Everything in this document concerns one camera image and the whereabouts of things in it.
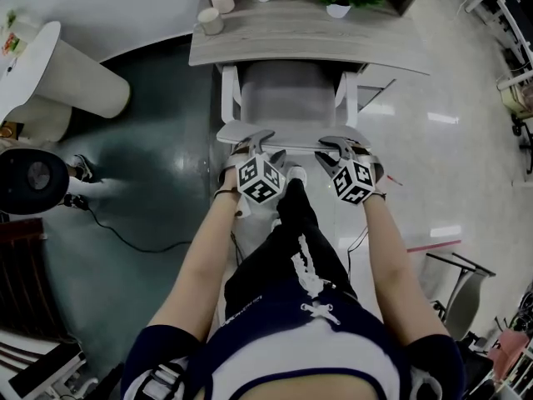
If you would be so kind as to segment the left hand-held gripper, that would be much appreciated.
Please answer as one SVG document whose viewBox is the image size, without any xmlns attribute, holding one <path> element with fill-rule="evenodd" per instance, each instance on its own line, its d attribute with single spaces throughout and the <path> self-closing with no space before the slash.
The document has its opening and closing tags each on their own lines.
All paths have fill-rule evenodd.
<svg viewBox="0 0 533 400">
<path fill-rule="evenodd" d="M 223 169 L 237 170 L 237 191 L 257 205 L 278 198 L 285 189 L 286 177 L 282 169 L 286 150 L 269 154 L 262 149 L 262 144 L 274 135 L 273 130 L 264 129 L 240 141 Z"/>
</svg>

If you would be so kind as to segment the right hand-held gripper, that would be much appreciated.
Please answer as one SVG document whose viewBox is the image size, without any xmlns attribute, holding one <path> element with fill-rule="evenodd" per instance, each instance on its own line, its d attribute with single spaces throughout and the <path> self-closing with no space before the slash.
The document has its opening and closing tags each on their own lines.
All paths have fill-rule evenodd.
<svg viewBox="0 0 533 400">
<path fill-rule="evenodd" d="M 318 142 L 335 148 L 339 159 L 327 152 L 314 152 L 315 158 L 332 179 L 337 197 L 345 203 L 360 205 L 376 192 L 377 182 L 384 169 L 377 156 L 372 155 L 359 143 L 344 137 L 326 136 Z"/>
</svg>

